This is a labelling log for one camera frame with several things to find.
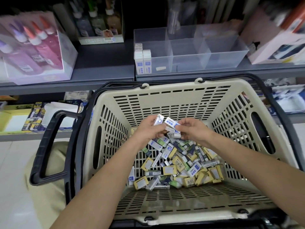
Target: person's left arm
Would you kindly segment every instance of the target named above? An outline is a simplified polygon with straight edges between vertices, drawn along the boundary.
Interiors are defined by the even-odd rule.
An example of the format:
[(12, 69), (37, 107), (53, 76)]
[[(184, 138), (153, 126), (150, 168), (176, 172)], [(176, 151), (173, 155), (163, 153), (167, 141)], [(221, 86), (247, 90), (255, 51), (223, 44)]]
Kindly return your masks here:
[(162, 136), (166, 125), (153, 126), (156, 115), (144, 119), (135, 133), (88, 181), (50, 229), (107, 229), (120, 201), (136, 154), (149, 140)]

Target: person's right hand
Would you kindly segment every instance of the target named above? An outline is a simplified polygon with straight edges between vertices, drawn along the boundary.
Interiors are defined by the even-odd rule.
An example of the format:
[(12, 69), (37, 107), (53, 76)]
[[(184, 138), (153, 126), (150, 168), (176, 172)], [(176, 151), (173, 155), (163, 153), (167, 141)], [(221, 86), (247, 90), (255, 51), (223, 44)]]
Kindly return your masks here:
[(210, 148), (210, 138), (215, 133), (209, 129), (201, 120), (184, 118), (178, 121), (175, 129), (181, 131), (181, 139), (193, 140), (204, 147)]

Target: beige plastic basket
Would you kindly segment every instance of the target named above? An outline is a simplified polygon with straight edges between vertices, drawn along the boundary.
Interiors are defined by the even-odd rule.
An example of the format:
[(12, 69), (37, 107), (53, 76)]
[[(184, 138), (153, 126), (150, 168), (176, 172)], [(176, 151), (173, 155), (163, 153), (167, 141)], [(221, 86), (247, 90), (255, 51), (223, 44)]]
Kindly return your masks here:
[[(138, 126), (146, 116), (158, 113), (174, 120), (200, 119), (209, 128), (236, 142), (297, 167), (286, 139), (248, 82), (232, 78), (204, 83), (196, 80), (144, 85), (147, 86), (144, 89), (106, 91), (99, 96), (86, 143), (83, 185), (127, 140), (131, 127)], [(275, 147), (274, 154), (269, 154), (261, 142), (250, 116), (252, 112), (256, 112), (265, 125)], [(98, 138), (101, 138), (100, 144), (96, 144)], [(155, 158), (157, 151), (151, 147), (149, 150)], [(136, 156), (136, 179), (144, 176), (140, 167), (145, 159), (143, 152)], [(161, 168), (160, 162), (154, 170)], [(240, 209), (251, 214), (258, 209), (276, 207), (246, 177), (228, 163), (224, 162), (224, 165), (227, 179), (221, 184), (152, 192), (135, 191), (133, 186), (126, 186), (114, 220), (136, 219), (148, 225), (185, 223), (247, 218), (245, 211)]]

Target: tiled floor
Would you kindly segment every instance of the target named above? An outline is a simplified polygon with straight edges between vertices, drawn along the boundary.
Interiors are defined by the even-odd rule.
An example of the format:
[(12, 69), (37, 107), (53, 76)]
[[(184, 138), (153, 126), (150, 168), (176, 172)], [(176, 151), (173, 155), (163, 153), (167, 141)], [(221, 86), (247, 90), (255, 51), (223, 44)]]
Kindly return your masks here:
[[(303, 138), (305, 124), (294, 126), (299, 138)], [(300, 141), (304, 152), (305, 141)], [(23, 180), (25, 165), (36, 153), (39, 143), (39, 140), (0, 142), (0, 228), (42, 228)]]

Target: beige pants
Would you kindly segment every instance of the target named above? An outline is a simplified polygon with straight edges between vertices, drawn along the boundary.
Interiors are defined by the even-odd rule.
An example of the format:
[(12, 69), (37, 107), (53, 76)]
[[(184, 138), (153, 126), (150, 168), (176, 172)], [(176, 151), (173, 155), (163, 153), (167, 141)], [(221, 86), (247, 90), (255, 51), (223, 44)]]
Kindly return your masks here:
[[(66, 159), (68, 142), (54, 142), (49, 157), (46, 175), (63, 171)], [(64, 181), (59, 180), (42, 186), (32, 186), (29, 177), (35, 156), (32, 156), (24, 171), (26, 186), (31, 194), (37, 217), (44, 229), (49, 229), (66, 207)]]

